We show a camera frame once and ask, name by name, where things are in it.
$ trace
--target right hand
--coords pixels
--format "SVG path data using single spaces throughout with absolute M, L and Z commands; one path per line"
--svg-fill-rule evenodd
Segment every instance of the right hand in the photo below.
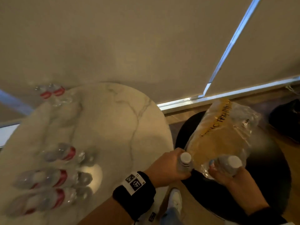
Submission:
M 233 177 L 217 171 L 212 166 L 209 167 L 208 173 L 228 189 L 247 215 L 269 207 L 254 179 L 244 167 L 240 167 Z

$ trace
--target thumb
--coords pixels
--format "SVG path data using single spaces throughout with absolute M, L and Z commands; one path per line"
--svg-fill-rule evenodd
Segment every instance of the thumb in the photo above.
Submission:
M 224 185 L 225 187 L 228 186 L 229 182 L 231 181 L 231 177 L 226 176 L 225 174 L 217 171 L 212 166 L 209 166 L 208 173 L 220 184 Z

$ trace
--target bottle cap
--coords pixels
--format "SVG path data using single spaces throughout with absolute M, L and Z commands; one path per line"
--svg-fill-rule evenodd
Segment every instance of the bottle cap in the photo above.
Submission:
M 243 165 L 240 158 L 235 156 L 235 155 L 231 155 L 231 156 L 228 157 L 228 164 L 232 168 L 239 168 L 240 166 Z
M 184 152 L 180 155 L 180 161 L 184 164 L 189 164 L 192 160 L 192 156 L 188 152 Z

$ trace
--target black and white marker tag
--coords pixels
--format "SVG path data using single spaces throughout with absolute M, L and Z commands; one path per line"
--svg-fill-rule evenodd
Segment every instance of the black and white marker tag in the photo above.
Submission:
M 132 172 L 122 185 L 126 188 L 127 192 L 132 196 L 139 188 L 145 184 L 145 180 L 136 172 Z

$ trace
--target marble table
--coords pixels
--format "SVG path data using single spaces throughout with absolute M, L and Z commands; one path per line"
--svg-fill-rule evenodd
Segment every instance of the marble table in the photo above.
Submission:
M 97 152 L 93 167 L 80 168 L 93 175 L 90 184 L 93 196 L 88 201 L 48 212 L 18 218 L 3 215 L 8 202 L 26 192 L 11 186 L 15 176 L 25 170 L 49 166 L 40 158 L 50 123 L 51 106 L 45 102 L 22 121 L 0 153 L 0 224 L 77 224 L 109 198 L 131 171 L 145 170 L 164 152 L 173 150 L 163 113 L 136 89 L 116 83 L 97 83 L 71 89 L 70 93 L 80 95 L 82 111 L 76 125 L 62 128 L 53 141 L 69 140 L 78 150 Z M 148 213 L 158 211 L 166 191 L 166 187 L 157 189 L 155 203 Z

